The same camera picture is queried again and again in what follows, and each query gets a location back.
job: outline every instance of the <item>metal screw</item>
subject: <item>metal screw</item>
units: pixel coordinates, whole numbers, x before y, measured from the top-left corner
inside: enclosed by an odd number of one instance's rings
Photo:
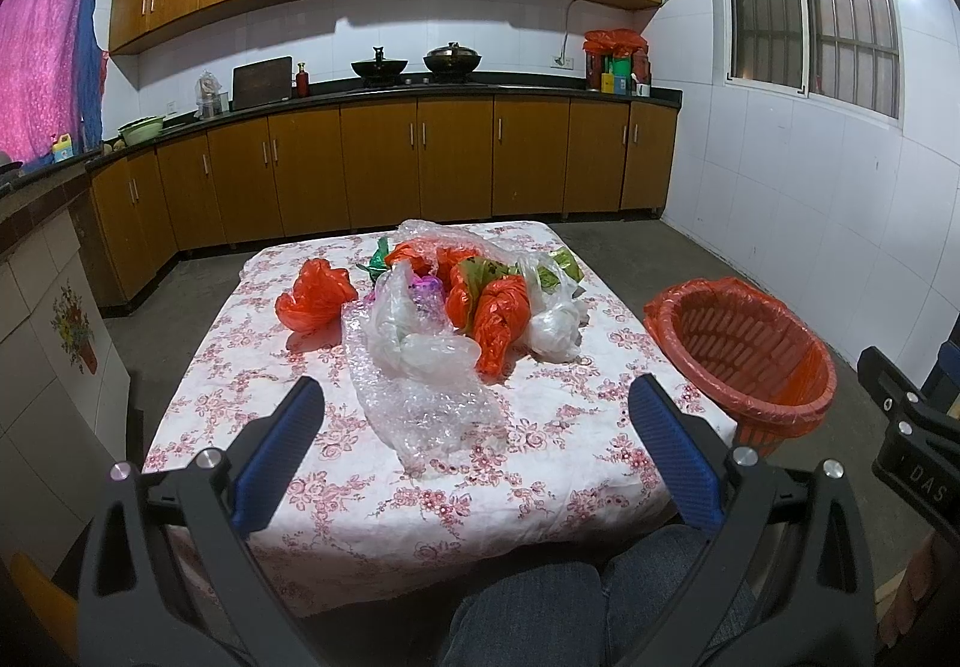
[[[737,466],[754,466],[758,460],[760,460],[760,457],[757,456],[757,451],[748,448],[746,445],[733,448],[733,462]]]
[[[824,475],[834,480],[840,480],[843,477],[843,464],[835,459],[824,461]]]
[[[202,450],[197,456],[197,466],[199,466],[200,469],[213,469],[213,467],[223,460],[223,457],[224,454],[216,448]]]
[[[120,480],[126,480],[131,472],[133,472],[133,467],[126,461],[120,461],[120,463],[113,464],[110,469],[110,479],[119,483]]]

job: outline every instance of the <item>window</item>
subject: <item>window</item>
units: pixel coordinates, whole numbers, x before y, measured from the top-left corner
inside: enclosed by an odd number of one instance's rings
[[[731,0],[731,78],[896,117],[893,0]]]

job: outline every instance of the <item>pink floral pattern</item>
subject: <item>pink floral pattern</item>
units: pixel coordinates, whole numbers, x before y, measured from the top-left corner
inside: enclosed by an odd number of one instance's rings
[[[467,228],[517,248],[563,246],[539,223]],[[298,242],[253,256],[191,361],[145,463],[147,471],[171,469],[205,447],[226,448],[300,376],[316,379],[326,397],[323,430],[270,527],[250,540],[296,614],[395,597],[523,543],[591,531],[627,537],[659,523],[666,489],[627,416],[639,374],[652,372],[681,409],[707,418],[726,440],[733,436],[733,421],[677,372],[581,262],[589,323],[578,360],[519,355],[506,381],[490,390],[504,429],[471,432],[455,463],[433,459],[416,478],[405,475],[363,415],[339,334],[290,333],[274,312],[275,298],[307,258],[347,267],[365,295],[371,283],[356,264],[376,251],[378,237]],[[209,593],[182,531],[174,544],[187,576]]]

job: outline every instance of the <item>flower painting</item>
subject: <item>flower painting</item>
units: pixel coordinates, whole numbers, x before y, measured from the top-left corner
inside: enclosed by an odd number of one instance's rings
[[[54,299],[54,319],[50,321],[61,337],[61,346],[70,357],[70,365],[77,365],[83,371],[83,365],[91,375],[97,373],[97,355],[93,350],[93,331],[90,321],[83,311],[80,296],[70,288],[70,280],[61,286],[59,298]]]

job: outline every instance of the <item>tiled counter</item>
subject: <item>tiled counter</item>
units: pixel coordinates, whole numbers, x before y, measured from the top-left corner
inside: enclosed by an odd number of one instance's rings
[[[130,376],[64,210],[0,258],[0,555],[47,573],[126,456]]]

